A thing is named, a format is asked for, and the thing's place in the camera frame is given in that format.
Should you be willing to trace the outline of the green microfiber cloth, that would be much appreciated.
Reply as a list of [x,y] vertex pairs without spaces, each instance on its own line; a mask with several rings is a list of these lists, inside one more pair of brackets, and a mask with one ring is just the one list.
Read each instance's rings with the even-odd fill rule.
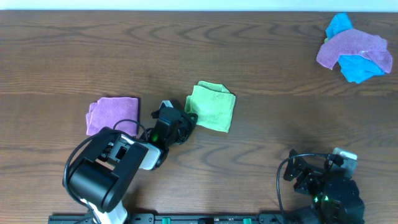
[[199,126],[228,133],[235,102],[236,96],[223,84],[199,81],[187,96],[185,112],[197,114]]

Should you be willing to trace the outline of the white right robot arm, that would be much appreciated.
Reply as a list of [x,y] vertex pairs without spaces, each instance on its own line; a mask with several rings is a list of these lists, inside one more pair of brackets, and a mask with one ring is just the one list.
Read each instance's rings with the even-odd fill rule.
[[[352,179],[358,164],[357,155],[342,148],[331,154],[299,154],[292,149],[278,167],[276,184],[279,208],[284,223],[364,223],[365,205]],[[283,178],[296,180],[294,190],[308,195],[312,204],[285,213],[280,195],[280,171],[286,165]]]

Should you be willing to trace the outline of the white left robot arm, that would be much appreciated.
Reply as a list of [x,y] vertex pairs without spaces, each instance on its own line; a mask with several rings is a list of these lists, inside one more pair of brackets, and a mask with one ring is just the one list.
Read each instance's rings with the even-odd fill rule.
[[63,186],[76,202],[88,209],[83,223],[124,223],[128,213],[122,199],[138,170],[155,170],[174,144],[183,144],[198,116],[164,108],[152,113],[153,128],[134,138],[115,127],[104,127],[81,142],[70,154]]

